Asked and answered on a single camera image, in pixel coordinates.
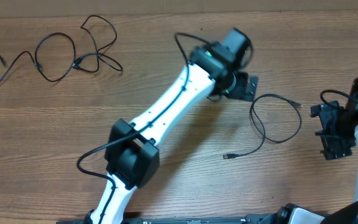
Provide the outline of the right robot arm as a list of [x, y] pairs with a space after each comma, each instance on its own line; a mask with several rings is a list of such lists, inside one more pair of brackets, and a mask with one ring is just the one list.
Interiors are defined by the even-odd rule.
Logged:
[[[358, 150], [358, 78], [353, 81], [349, 94], [337, 90], [333, 93], [347, 98], [346, 106], [324, 100], [322, 104], [312, 106], [310, 114], [320, 119], [322, 129], [316, 135], [321, 138], [322, 154], [327, 160], [351, 156], [353, 147]], [[332, 214], [319, 215], [289, 203], [265, 217], [262, 223], [358, 224], [358, 153], [356, 188], [350, 205]]]

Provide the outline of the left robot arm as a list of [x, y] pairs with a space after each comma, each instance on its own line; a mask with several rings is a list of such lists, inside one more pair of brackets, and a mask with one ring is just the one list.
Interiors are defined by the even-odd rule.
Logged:
[[242, 72], [253, 46], [225, 42], [207, 43], [185, 58], [185, 66], [170, 88], [131, 122], [117, 121], [102, 149], [107, 161], [106, 188], [99, 205], [85, 223], [121, 223], [133, 193], [142, 188], [160, 165], [159, 145], [187, 112], [203, 98], [224, 95], [248, 100], [247, 73]]

